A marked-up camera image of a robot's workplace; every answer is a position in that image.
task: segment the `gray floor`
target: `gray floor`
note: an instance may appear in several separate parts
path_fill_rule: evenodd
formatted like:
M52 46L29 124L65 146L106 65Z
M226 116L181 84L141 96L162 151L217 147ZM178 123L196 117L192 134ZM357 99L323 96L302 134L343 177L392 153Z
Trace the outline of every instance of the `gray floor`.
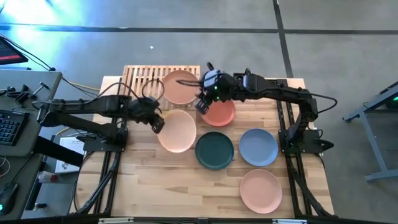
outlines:
M21 1L9 1L12 5L3 10L0 22L95 27L277 27L272 0L54 0L53 9L45 1L28 1L39 2L29 6L37 10L15 3ZM394 0L279 0L279 4L286 29L398 29L398 3ZM121 75L124 65L143 64L204 66L211 61L227 72L242 72L250 67L252 72L265 77L286 77L278 34L32 29L1 33L62 71L70 81L94 87L101 85L104 75ZM286 39L294 77L304 78L311 92L339 100L335 109L321 114L316 122L324 130L324 138L335 143L324 156L335 213L345 218L397 223L398 178L365 182L364 175L378 171L374 154L361 123L346 124L341 117L397 81L398 36L286 35ZM42 69L31 62L20 66ZM85 95L63 83L56 97L72 99ZM329 104L326 100L318 101L319 108ZM391 118L382 123L372 118L371 122L385 127L396 126L397 121ZM59 130L60 127L44 129L42 135L49 137ZM379 130L376 135L382 136ZM387 165L397 167L398 152L392 151L394 146L386 142L393 139L380 139ZM69 184L43 186L38 202L47 202L50 207L26 213L24 217L65 214L73 178L65 177Z

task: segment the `keyboard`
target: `keyboard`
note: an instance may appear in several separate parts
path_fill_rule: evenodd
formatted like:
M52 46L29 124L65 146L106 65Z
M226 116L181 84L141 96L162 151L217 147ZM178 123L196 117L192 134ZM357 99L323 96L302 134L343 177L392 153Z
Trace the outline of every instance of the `keyboard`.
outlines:
M29 113L0 110L0 144L15 146L28 117Z

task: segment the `wooden slatted board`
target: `wooden slatted board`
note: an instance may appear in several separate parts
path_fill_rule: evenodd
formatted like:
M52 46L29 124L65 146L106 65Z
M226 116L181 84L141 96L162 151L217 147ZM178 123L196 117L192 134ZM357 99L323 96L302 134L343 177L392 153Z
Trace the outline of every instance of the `wooden slatted board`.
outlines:
M200 77L200 66L199 65L126 65L123 71L122 82L142 96L142 87L146 82L151 79L159 79L160 81L172 71L185 70L194 74L198 79ZM162 93L162 86L159 82L150 82L144 90L146 96L153 96L157 98ZM125 87L121 87L122 95L132 95L132 93ZM164 97L159 100L160 108L162 110L172 110L174 108L181 108L181 106L175 106L168 102ZM192 103L184 107L192 108Z
M151 79L151 71L157 77L164 77L174 69L193 69L199 77L198 66L126 66L123 82L132 83L134 91L146 80ZM120 77L104 77L101 91L110 84L118 82ZM305 88L301 78L287 79L289 86ZM117 94L116 86L106 93ZM149 88L145 94L159 92L159 87ZM166 102L166 109L172 105ZM197 121L197 139L209 131L219 131L227 135L234 145L234 159L223 170L207 170L201 166L196 157L194 146L183 153L166 151L152 132L150 126L129 122L129 139L122 154L118 172L118 181L114 195L112 216L130 217L224 217L224 218L292 218L294 217L290 186L287 177L285 157L278 153L277 159L265 167L254 167L248 164L239 153L239 139L250 128L262 128L269 131L276 139L279 127L277 105L275 100L247 100L235 102L236 116L233 122L225 127L214 128L200 119L194 108L184 108ZM287 110L284 106L285 123L289 125ZM298 115L297 105L292 105L293 113ZM98 114L93 121L108 123L111 120ZM93 193L100 178L104 153L94 153L81 168L77 183L76 197L80 206ZM314 155L304 154L303 164L308 188L324 206L333 213L328 184L322 163ZM239 184L242 177L253 169L265 169L279 180L283 198L280 206L270 214L261 215L249 210L239 196ZM300 208L304 211L301 190L297 186Z

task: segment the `gray desk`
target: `gray desk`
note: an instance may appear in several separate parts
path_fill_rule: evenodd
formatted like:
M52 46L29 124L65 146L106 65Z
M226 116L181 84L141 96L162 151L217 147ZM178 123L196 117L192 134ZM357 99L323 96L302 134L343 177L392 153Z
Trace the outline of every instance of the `gray desk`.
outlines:
M60 72L36 72L36 71L23 71L23 70L0 70L0 88L6 88L7 86L13 86L19 91L22 88L22 84L27 85L31 91L36 90L40 85L39 82L45 83L50 87L50 90L42 90L39 92L38 100L50 100L53 98L58 84L60 83L62 74ZM24 103L27 108L33 108L30 105L30 100ZM12 108L18 107L15 104L14 99L6 96L0 96L0 108L4 110L11 110ZM10 151L20 150L18 152L20 156L7 156L8 161L11 164L9 173L5 176L0 177L0 188L6 183L10 182L22 165L26 162L28 155L33 150L36 139L40 132L40 126L36 122L37 112L35 111L24 111L23 109L17 109L19 111L30 113L29 121L22 132L18 143L14 147L0 145L0 156L7 156ZM19 184L19 190L17 193L16 204L14 209L5 216L0 216L0 220L15 220L20 219L22 212L25 209L26 201L29 198L32 186L37 176L37 172L42 163L43 155L34 154L30 159L29 163L21 171L16 182Z

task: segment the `mouse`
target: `mouse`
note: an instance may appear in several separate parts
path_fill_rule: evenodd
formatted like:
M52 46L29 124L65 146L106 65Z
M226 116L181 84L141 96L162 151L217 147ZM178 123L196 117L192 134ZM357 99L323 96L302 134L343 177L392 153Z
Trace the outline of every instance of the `mouse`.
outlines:
M7 215L15 205L18 184L11 182L6 184L0 193L0 215Z

